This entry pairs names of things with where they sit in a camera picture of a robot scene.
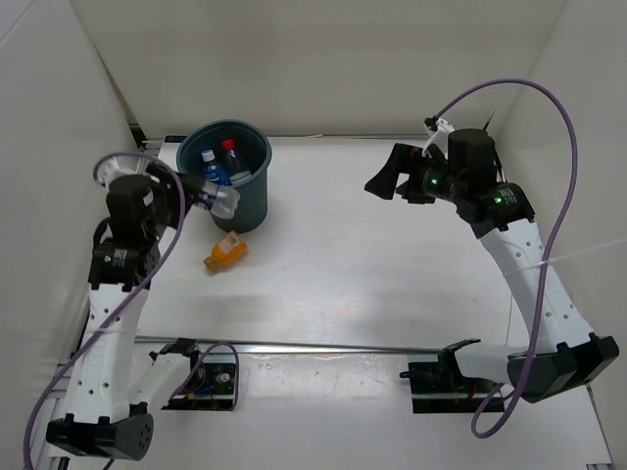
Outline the black label clear bottle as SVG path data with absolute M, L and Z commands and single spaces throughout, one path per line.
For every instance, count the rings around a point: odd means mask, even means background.
M 240 194 L 230 186 L 219 186 L 205 181 L 198 194 L 193 198 L 192 205 L 219 219 L 232 219 L 238 209 Z

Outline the orange juice plastic bottle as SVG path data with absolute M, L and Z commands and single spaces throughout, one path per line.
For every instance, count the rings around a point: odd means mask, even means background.
M 213 246 L 210 255 L 204 259 L 204 265 L 209 271 L 222 271 L 243 258 L 247 251 L 248 245 L 242 237 L 230 231 Z

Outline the blue label plastic bottle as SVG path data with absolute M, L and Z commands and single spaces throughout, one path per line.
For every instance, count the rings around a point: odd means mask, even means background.
M 212 149 L 201 152 L 203 175 L 206 180 L 218 186 L 230 186 L 230 179 L 225 166 L 217 159 Z

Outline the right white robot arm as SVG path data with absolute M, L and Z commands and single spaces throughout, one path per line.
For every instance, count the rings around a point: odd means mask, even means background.
M 383 200 L 400 195 L 410 204 L 453 203 L 501 271 L 535 349 L 525 373 L 525 351 L 463 340 L 440 351 L 437 381 L 455 392 L 474 379 L 521 385 L 528 402 L 592 382 L 618 358 L 619 347 L 594 332 L 555 269 L 542 261 L 535 212 L 520 186 L 501 180 L 494 139 L 483 129 L 455 130 L 443 119 L 435 135 L 445 137 L 445 146 L 395 144 L 364 189 Z

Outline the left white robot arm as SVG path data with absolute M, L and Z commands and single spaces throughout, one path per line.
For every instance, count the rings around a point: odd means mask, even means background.
M 154 411 L 181 391 L 198 390 L 206 378 L 195 341 L 179 339 L 129 382 L 139 318 L 173 250 L 159 244 L 167 229 L 181 230 L 194 205 L 211 208 L 219 190 L 129 152 L 102 158 L 93 178 L 107 190 L 109 215 L 94 233 L 85 336 L 61 369 L 71 376 L 65 411 L 49 422 L 46 441 L 77 456 L 138 461 L 153 439 Z

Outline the red label plastic bottle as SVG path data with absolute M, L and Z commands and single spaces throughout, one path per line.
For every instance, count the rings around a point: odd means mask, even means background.
M 225 166 L 228 170 L 230 183 L 236 184 L 249 178 L 252 172 L 247 161 L 235 150 L 234 141 L 232 139 L 225 139 L 220 145 L 224 150 Z

